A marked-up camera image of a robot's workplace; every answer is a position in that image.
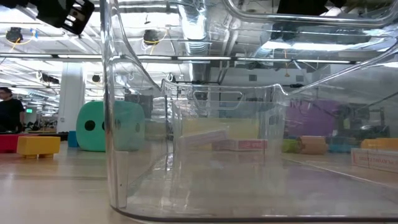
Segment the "wooden floor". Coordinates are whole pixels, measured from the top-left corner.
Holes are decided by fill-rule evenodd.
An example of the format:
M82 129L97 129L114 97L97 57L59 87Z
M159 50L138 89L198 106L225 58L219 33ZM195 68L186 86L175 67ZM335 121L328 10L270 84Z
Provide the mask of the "wooden floor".
M103 152L67 149L66 143L53 159L0 154L1 223L136 223L109 206L105 159ZM398 188L398 174L353 167L347 154L284 159Z

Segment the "clear plastic bin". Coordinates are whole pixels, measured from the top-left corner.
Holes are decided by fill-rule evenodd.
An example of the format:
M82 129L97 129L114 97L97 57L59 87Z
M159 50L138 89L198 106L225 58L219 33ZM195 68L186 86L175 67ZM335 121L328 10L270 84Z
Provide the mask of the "clear plastic bin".
M116 211L155 222L398 222L396 1L354 19L250 13L232 0L154 2L101 0L108 183ZM175 42L157 55L126 37L122 21L142 8L190 21L158 26L164 38L186 40L186 55ZM287 29L275 26L286 22ZM225 56L222 40L237 32L244 35L235 42L247 35L260 44ZM209 56L209 43L224 49L212 56L227 64L330 69L287 93L280 85L156 83L141 63L178 60L198 71L214 60L200 58ZM334 49L314 53L325 43ZM351 54L364 55L363 62ZM345 66L339 71L336 64Z

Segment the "man in black shirt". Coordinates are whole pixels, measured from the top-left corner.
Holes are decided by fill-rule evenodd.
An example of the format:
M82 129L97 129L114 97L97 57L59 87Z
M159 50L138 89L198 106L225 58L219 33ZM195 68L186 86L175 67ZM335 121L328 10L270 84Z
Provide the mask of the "man in black shirt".
M14 99L7 87L0 87L0 100L0 132L21 131L25 118L21 101Z

